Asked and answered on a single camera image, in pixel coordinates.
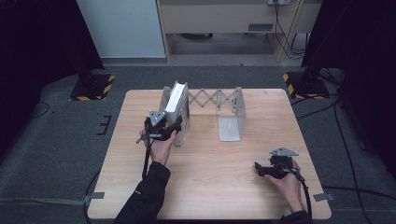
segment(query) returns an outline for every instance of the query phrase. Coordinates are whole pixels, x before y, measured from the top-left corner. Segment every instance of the white wall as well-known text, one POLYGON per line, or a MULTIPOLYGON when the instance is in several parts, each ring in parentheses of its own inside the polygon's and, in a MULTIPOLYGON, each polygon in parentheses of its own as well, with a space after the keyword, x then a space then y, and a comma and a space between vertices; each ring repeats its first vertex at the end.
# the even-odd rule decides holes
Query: white wall
POLYGON ((155 0, 77 0, 101 58, 165 58, 155 0))

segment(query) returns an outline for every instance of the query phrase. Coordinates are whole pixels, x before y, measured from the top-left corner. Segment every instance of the book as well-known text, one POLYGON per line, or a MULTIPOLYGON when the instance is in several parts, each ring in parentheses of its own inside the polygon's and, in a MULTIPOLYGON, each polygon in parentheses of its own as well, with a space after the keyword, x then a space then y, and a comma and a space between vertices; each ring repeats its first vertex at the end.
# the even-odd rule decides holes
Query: book
POLYGON ((174 145, 180 147, 183 145, 187 137, 187 130, 190 124, 190 109, 189 109, 189 87, 187 82, 180 84, 175 82, 171 90, 169 101, 165 107, 165 117, 167 126, 176 122, 177 117, 181 115, 181 131, 178 132, 174 145))

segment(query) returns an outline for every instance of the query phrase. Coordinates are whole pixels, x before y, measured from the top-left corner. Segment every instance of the black sleeve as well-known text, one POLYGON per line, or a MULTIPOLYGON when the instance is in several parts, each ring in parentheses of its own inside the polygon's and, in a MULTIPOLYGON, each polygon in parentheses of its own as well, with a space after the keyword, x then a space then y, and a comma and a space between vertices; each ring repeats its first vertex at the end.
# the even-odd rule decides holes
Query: black sleeve
POLYGON ((299 211, 282 217, 277 224, 312 224, 312 219, 305 211, 299 211))
POLYGON ((157 223, 157 214, 163 207, 165 187, 170 175, 171 172, 165 166, 153 161, 146 178, 137 185, 114 223, 157 223))

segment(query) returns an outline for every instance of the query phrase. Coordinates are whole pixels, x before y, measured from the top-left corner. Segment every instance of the person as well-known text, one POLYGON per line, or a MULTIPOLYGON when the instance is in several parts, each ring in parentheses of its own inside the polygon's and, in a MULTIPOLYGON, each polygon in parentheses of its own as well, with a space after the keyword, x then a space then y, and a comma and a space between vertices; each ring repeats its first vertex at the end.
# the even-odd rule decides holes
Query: person
MULTIPOLYGON (((151 165, 149 166, 146 178, 137 185, 134 193, 114 220, 114 224, 151 224, 157 223, 157 215, 163 207, 165 188, 171 172, 166 168, 172 145, 176 139, 176 131, 173 131, 166 141, 154 141, 150 139, 151 165)), ((300 169, 296 161, 293 167, 300 169)), ((264 178, 276 186, 278 191, 284 196, 292 212, 286 217, 282 217, 278 224, 311 224, 312 220, 306 213, 302 197, 301 184, 295 175, 287 174, 282 179, 275 179, 270 175, 264 178)))

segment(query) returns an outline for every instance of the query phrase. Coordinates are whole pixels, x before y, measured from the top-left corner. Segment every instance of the hand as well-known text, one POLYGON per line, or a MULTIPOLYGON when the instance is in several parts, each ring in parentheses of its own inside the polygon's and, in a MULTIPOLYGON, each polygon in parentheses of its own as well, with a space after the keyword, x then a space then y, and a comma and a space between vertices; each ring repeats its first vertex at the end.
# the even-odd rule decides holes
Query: hand
MULTIPOLYGON (((291 161, 293 162, 293 168, 300 169, 295 160, 291 161)), ((275 185, 277 190, 285 197, 292 213, 305 210, 301 199, 301 183, 294 174, 288 173, 282 179, 273 178, 271 175, 265 175, 264 178, 275 185)))
MULTIPOLYGON (((145 134, 145 130, 139 132, 140 135, 145 134)), ((171 133, 171 137, 166 141, 158 141, 150 138, 149 141, 152 143, 150 157, 153 161, 159 162, 162 165, 166 165, 169 155, 171 153, 172 144, 176 140, 176 131, 171 133)))

